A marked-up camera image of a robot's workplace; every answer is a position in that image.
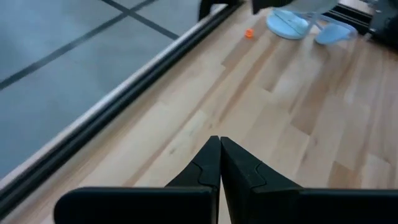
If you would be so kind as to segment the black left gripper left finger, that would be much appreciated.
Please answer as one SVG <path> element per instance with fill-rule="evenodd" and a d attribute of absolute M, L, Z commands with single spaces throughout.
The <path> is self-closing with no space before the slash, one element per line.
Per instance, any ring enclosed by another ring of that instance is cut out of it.
<path fill-rule="evenodd" d="M 54 207 L 55 223 L 217 223 L 221 141 L 211 136 L 164 187 L 82 187 Z"/>

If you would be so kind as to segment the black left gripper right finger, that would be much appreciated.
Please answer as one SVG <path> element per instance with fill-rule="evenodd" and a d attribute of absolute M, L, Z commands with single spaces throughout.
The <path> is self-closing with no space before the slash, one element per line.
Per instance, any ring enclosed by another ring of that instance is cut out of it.
<path fill-rule="evenodd" d="M 305 188 L 221 138 L 221 177 L 232 223 L 397 223 L 397 191 Z"/>

